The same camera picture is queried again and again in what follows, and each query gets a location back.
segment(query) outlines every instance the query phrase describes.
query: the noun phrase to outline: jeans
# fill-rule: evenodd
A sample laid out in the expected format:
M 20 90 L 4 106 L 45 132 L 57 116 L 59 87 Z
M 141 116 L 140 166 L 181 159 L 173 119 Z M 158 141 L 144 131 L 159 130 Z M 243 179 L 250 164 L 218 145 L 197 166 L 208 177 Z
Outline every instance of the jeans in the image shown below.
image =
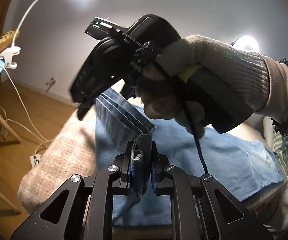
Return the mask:
M 200 177 L 204 171 L 193 136 L 174 119 L 147 119 L 143 108 L 132 106 L 111 88 L 95 100 L 95 105 L 98 169 L 112 165 L 116 155 L 125 153 L 127 141 L 135 141 L 131 156 L 132 191 L 129 196 L 114 196 L 114 225 L 170 225 L 170 197 L 154 195 L 149 179 L 152 140 L 171 164 Z M 244 141 L 206 127 L 200 143 L 209 173 L 239 201 L 284 179 L 277 155 L 261 142 Z

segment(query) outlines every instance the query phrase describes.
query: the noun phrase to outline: glove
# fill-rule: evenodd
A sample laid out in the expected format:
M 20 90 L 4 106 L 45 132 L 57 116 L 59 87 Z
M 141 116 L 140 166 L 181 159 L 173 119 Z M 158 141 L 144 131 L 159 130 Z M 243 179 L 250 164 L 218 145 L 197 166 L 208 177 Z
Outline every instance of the glove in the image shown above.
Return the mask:
M 171 77 L 187 66 L 199 64 L 218 76 L 255 113 L 271 116 L 278 122 L 288 118 L 288 67 L 269 57 L 192 35 L 167 46 L 156 61 Z M 144 68 L 136 83 L 136 94 L 141 97 L 148 118 L 175 118 L 190 131 L 180 100 L 154 65 Z M 201 138 L 204 127 L 200 121 L 204 118 L 204 109 L 198 102 L 186 104 Z

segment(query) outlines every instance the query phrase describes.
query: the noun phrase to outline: power outlet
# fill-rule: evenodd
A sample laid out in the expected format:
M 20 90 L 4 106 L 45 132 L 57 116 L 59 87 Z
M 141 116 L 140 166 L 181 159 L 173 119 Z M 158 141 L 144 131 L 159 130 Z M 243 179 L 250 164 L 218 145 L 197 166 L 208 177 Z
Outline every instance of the power outlet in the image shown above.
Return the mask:
M 33 155 L 29 157 L 29 159 L 31 160 L 31 166 L 34 168 L 36 165 L 40 163 L 40 154 L 38 153 L 36 155 Z
M 2 127 L 2 137 L 3 137 L 3 139 L 4 140 L 7 140 L 7 137 L 8 137 L 8 131 L 4 128 L 4 127 Z

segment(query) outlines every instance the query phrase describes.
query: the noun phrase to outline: wooden floor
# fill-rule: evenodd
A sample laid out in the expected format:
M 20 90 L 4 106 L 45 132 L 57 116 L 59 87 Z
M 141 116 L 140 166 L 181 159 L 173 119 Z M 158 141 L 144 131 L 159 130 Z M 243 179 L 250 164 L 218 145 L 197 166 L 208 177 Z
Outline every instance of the wooden floor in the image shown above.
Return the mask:
M 74 111 L 74 107 L 20 85 L 17 88 L 36 128 L 47 139 L 54 138 Z M 7 118 L 20 122 L 33 131 L 10 81 L 0 84 L 0 105 L 6 110 Z M 31 169 L 29 156 L 33 155 L 39 144 L 33 135 L 19 125 L 11 122 L 9 125 L 24 142 L 17 143 L 11 135 L 4 140 L 0 126 L 0 192 L 18 206 L 22 214 L 14 214 L 0 200 L 0 234 L 5 239 L 9 239 L 13 231 L 28 217 L 28 213 L 17 200 L 16 192 L 22 177 Z

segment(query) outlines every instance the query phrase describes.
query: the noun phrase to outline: bright light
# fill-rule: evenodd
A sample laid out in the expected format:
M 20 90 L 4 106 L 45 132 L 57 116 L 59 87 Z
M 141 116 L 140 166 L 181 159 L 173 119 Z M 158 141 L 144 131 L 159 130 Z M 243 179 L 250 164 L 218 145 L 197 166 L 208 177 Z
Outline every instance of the bright light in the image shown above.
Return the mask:
M 260 53 L 260 47 L 252 36 L 242 36 L 233 45 L 235 49 L 251 50 Z

